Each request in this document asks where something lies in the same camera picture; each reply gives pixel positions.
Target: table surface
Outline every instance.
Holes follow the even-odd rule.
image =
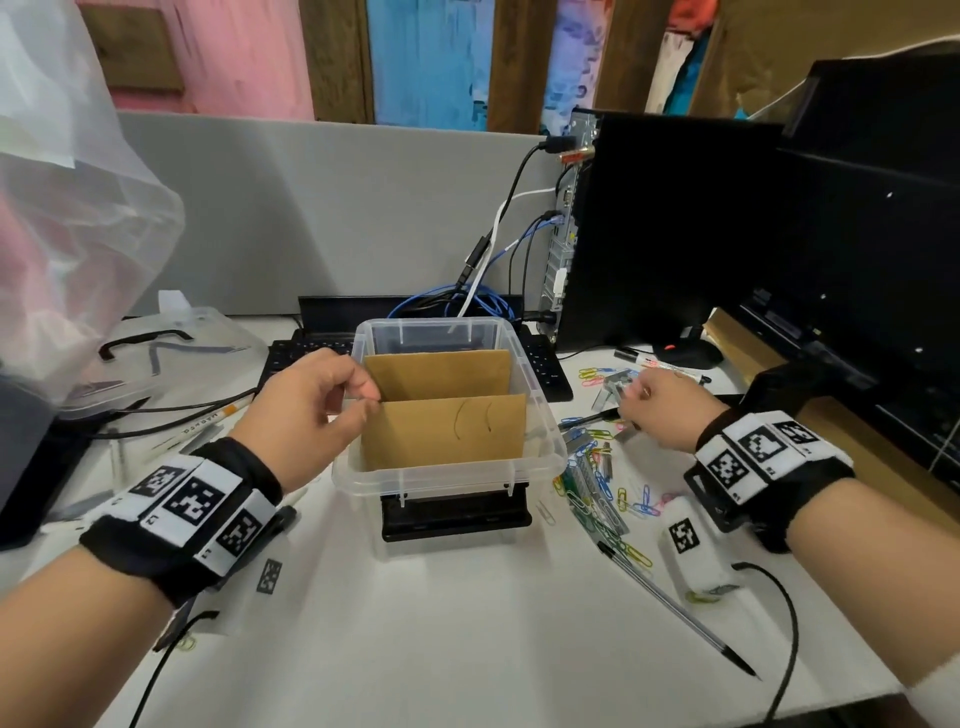
[[[281,317],[239,321],[268,342],[294,328]],[[552,405],[558,420],[589,412],[597,390],[578,378],[589,367],[623,363],[604,350],[567,359],[575,397]],[[717,394],[742,387],[732,368],[708,375]],[[233,386],[254,386],[258,376]],[[686,492],[689,461],[640,433],[614,445],[614,485],[633,498],[648,484],[656,503]],[[95,444],[59,505],[104,490],[109,473],[107,446]],[[384,561],[374,557],[369,530],[327,470],[298,504],[286,588],[277,589],[268,614],[237,634],[199,635],[192,650],[175,652],[140,726],[680,728],[762,717],[790,645],[786,605],[773,584],[750,576],[749,589],[691,607],[754,667],[757,680],[605,559],[548,483],[532,488],[530,499],[534,523],[514,543]],[[654,561],[657,583],[676,595],[659,519],[624,518],[626,540]],[[49,538],[0,555],[0,585],[15,582]],[[900,690],[792,556],[765,552],[743,530],[723,543],[731,561],[772,571],[797,608],[800,654],[779,715]],[[144,659],[98,726],[129,724],[157,660]]]

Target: forearm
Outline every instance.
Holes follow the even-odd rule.
[[[960,652],[960,541],[856,480],[787,531],[797,560],[904,685]]]
[[[3,724],[93,725],[172,611],[150,581],[63,554],[0,602]]]

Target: translucent plastic lid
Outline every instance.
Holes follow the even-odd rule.
[[[337,488],[355,496],[442,491],[462,486],[550,480],[566,468],[566,446],[513,327],[503,319],[376,319],[357,329],[353,358],[380,353],[505,349],[511,353],[510,394],[527,396],[523,454],[510,460],[366,471],[355,440],[333,463]]]
[[[65,420],[197,392],[263,366],[266,345],[214,308],[121,321],[60,410]]]

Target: pink wall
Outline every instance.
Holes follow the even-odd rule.
[[[162,10],[186,85],[182,97],[114,92],[119,109],[313,120],[297,0],[93,0],[89,4]]]

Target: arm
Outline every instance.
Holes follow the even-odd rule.
[[[345,391],[362,399],[329,422]],[[230,436],[290,493],[360,434],[379,397],[349,357],[315,352],[272,377]],[[68,551],[0,602],[0,722],[93,725],[172,613],[152,581]]]
[[[664,447],[693,452],[727,405],[683,375],[648,370],[620,413]],[[857,480],[800,509],[787,543],[814,581],[907,686],[960,652],[960,541]]]

